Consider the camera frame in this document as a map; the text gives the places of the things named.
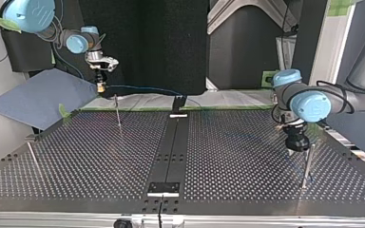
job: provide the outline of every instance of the black foam panel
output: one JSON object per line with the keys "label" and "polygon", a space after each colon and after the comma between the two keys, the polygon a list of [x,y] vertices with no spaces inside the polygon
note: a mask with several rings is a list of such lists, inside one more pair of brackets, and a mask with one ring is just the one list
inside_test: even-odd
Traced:
{"label": "black foam panel", "polygon": [[188,95],[205,91],[208,0],[79,0],[79,4],[85,24],[106,34],[105,54],[120,61],[108,78],[110,85],[124,78],[126,85]]}

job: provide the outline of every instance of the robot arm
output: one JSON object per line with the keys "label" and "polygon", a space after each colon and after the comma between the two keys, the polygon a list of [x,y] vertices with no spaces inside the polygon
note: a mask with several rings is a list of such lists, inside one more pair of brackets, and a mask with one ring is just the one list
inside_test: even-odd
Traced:
{"label": "robot arm", "polygon": [[84,53],[86,62],[96,71],[98,92],[104,92],[104,71],[112,72],[119,64],[117,60],[104,56],[101,46],[104,37],[100,37],[96,27],[62,29],[59,20],[58,25],[55,24],[54,14],[54,0],[0,0],[0,17],[15,22],[22,31],[34,33],[60,47],[65,46],[72,53]]}
{"label": "robot arm", "polygon": [[317,82],[308,86],[301,82],[296,69],[283,70],[273,79],[278,98],[279,122],[288,134],[290,150],[309,148],[304,136],[307,123],[316,123],[331,113],[365,112],[365,48],[346,80],[345,86]]}

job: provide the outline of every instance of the metal probe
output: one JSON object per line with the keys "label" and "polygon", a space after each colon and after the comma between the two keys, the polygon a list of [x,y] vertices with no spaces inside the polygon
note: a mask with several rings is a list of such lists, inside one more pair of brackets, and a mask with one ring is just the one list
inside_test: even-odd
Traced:
{"label": "metal probe", "polygon": [[118,126],[121,126],[121,118],[120,118],[120,112],[119,112],[119,108],[118,108],[118,96],[117,96],[117,94],[114,95],[114,102],[115,102],[115,110],[117,112]]}
{"label": "metal probe", "polygon": [[303,182],[301,184],[301,188],[307,187],[307,179],[310,176],[310,167],[311,167],[311,161],[313,159],[314,152],[316,150],[316,145],[311,144],[310,149],[307,151],[307,160],[306,160],[306,167],[304,170],[304,177]]}

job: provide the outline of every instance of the black bracket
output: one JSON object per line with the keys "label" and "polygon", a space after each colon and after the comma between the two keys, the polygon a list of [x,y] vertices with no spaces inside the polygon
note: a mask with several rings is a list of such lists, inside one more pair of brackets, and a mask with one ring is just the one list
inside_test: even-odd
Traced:
{"label": "black bracket", "polygon": [[187,117],[186,113],[180,111],[180,109],[185,106],[185,103],[186,103],[185,96],[176,96],[174,98],[173,109],[171,110],[170,118]]}
{"label": "black bracket", "polygon": [[180,184],[178,182],[151,182],[147,191],[149,197],[178,197]]}

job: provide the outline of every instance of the perforated metal table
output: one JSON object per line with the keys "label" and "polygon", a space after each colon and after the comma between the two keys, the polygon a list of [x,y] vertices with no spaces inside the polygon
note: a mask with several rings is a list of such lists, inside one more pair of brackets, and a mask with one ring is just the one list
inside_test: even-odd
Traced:
{"label": "perforated metal table", "polygon": [[[365,217],[365,163],[318,127],[309,187],[269,110],[80,112],[0,161],[0,212]],[[176,198],[150,184],[178,183]]]}

